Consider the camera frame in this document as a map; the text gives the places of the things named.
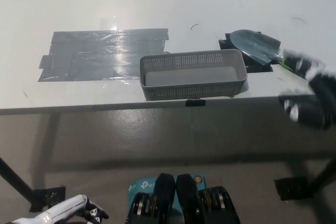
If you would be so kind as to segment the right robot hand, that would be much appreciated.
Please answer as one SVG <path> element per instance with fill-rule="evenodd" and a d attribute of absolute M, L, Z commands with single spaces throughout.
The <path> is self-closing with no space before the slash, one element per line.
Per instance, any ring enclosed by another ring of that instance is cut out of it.
<path fill-rule="evenodd" d="M 281 65 L 307 81 L 314 98 L 282 94 L 279 102 L 289 119 L 315 130 L 328 130 L 335 124 L 335 73 L 314 57 L 284 50 Z"/>

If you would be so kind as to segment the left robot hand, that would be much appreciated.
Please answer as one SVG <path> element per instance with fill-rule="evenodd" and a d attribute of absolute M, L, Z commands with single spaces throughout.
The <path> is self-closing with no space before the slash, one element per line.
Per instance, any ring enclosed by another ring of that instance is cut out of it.
<path fill-rule="evenodd" d="M 35 217 L 19 218 L 9 223 L 66 223 L 74 216 L 84 218 L 87 223 L 102 223 L 103 219 L 109 219 L 109 215 L 86 195 L 76 195 L 52 206 Z"/>

